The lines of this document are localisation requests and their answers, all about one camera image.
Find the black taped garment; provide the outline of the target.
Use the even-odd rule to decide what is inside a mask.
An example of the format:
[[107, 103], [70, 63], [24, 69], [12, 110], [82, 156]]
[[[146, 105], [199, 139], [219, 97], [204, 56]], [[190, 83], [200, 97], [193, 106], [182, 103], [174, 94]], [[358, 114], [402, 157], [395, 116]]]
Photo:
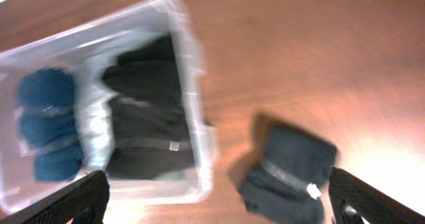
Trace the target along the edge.
[[102, 82], [115, 148], [107, 174], [114, 179], [174, 179], [195, 164], [177, 59], [170, 34], [116, 57]]
[[246, 210], [275, 223], [322, 223], [320, 189], [336, 157], [332, 143], [295, 127], [275, 125], [262, 159], [238, 188]]

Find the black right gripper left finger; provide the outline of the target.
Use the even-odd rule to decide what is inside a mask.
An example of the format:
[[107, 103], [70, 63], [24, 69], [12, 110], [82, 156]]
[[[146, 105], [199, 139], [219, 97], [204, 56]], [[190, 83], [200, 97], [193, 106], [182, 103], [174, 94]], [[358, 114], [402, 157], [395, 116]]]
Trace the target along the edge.
[[1, 224], [102, 224], [109, 199], [106, 174], [94, 171], [2, 219]]

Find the blue taped garment bundle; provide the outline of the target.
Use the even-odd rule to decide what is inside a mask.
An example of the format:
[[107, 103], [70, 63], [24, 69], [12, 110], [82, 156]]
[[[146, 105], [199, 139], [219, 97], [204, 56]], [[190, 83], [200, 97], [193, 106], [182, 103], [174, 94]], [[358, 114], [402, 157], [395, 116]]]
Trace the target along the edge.
[[74, 115], [75, 96], [73, 76], [58, 68], [37, 70], [17, 85], [17, 102], [22, 109], [19, 135], [35, 155], [37, 181], [70, 181], [83, 166]]

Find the light blue jeans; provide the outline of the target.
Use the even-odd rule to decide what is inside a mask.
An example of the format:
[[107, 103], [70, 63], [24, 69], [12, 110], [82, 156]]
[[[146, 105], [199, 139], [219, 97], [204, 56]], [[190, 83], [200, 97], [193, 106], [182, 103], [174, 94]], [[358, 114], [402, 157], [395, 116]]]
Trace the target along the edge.
[[137, 49], [161, 36], [161, 33], [136, 29], [122, 31], [92, 41], [83, 48], [84, 53], [74, 67], [76, 127], [90, 170], [104, 170], [114, 150], [112, 111], [108, 101], [117, 92], [102, 82], [104, 71], [116, 64], [116, 57]]

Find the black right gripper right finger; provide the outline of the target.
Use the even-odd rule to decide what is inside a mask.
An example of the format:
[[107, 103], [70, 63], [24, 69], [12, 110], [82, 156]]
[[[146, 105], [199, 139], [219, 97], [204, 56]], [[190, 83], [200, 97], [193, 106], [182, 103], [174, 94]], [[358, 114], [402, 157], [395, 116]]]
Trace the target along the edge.
[[424, 224], [423, 215], [340, 168], [331, 168], [329, 198], [336, 224]]

